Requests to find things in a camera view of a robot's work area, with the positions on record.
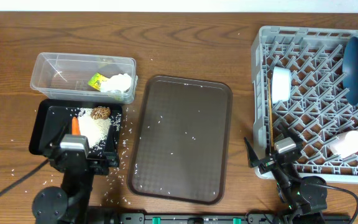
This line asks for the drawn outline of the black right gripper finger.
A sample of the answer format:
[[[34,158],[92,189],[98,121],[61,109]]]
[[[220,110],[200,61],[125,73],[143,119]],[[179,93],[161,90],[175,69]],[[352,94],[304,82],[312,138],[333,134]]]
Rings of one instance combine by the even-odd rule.
[[[290,138],[294,143],[297,143],[297,139],[296,139],[297,135],[294,132],[292,132],[288,128],[284,127],[284,125],[281,123],[278,125],[278,128],[281,131],[281,133],[283,134],[284,138]]]
[[[244,142],[247,150],[248,165],[250,168],[254,168],[259,165],[259,158],[257,157],[253,147],[250,145],[250,142],[246,137],[244,137]]]

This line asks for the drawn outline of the wooden chopstick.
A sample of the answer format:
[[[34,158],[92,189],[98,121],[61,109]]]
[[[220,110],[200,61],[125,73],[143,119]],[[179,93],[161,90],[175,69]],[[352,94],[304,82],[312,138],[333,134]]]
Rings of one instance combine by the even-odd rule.
[[[268,118],[269,118],[269,133],[270,133],[270,148],[273,151],[274,137],[273,137],[273,119],[272,119],[272,93],[271,93],[271,81],[267,79],[267,92],[268,92]]]

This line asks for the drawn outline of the orange carrot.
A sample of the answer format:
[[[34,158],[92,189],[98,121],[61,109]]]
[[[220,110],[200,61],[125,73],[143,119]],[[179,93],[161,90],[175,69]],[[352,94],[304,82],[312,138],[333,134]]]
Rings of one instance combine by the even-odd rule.
[[[81,134],[80,133],[80,125],[79,125],[77,117],[73,117],[71,120],[71,134],[77,135],[77,136],[79,136]]]

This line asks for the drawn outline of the light blue rice bowl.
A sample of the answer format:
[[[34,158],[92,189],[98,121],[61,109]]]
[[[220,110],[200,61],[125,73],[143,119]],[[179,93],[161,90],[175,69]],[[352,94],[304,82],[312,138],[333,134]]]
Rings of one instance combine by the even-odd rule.
[[[272,103],[288,101],[291,92],[291,71],[275,67],[272,75]]]

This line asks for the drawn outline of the brown noodle clump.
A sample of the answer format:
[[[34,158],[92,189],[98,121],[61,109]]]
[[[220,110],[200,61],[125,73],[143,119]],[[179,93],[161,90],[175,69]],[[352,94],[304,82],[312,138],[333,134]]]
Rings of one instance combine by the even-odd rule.
[[[92,109],[90,116],[95,120],[108,119],[110,114],[111,110],[108,107],[99,106]]]

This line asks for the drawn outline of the pink plastic cup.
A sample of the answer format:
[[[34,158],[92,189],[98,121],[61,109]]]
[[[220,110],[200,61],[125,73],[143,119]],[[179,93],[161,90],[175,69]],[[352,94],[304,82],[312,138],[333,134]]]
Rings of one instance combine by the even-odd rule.
[[[329,148],[334,155],[341,159],[358,152],[358,131],[348,131],[335,136],[334,141],[329,143]]]

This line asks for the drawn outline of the foil snack wrapper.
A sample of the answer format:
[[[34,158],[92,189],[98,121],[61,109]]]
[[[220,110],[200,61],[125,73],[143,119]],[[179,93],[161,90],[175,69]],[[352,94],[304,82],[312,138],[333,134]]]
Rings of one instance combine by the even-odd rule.
[[[95,73],[91,79],[88,81],[88,85],[95,90],[100,91],[101,90],[101,84],[108,81],[109,78],[105,77],[104,75],[100,73]]]

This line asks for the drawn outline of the white paper napkin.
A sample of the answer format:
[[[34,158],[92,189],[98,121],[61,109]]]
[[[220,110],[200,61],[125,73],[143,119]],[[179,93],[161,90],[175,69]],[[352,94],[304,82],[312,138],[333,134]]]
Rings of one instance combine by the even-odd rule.
[[[102,82],[100,91],[105,93],[126,92],[132,83],[132,78],[127,74],[118,74],[105,82]]]

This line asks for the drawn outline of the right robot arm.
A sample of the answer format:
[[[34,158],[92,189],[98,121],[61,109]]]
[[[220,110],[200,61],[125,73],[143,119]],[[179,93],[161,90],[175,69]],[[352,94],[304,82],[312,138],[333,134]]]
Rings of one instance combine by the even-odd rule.
[[[301,157],[302,140],[294,132],[278,125],[283,139],[276,142],[274,151],[251,164],[261,173],[271,172],[277,181],[281,200],[288,208],[279,212],[271,223],[324,223],[322,211],[327,209],[326,181],[317,176],[301,177],[294,162]]]

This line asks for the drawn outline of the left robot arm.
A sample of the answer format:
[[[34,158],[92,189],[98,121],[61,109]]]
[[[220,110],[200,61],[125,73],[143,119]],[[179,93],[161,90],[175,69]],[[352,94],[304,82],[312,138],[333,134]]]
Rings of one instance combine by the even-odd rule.
[[[59,187],[42,189],[34,198],[32,213],[36,223],[263,223],[262,214],[245,215],[145,215],[116,213],[109,208],[89,205],[93,179],[108,173],[110,156],[117,154],[116,141],[108,138],[102,158],[92,160],[84,136],[64,134],[41,147],[47,162],[63,172]]]

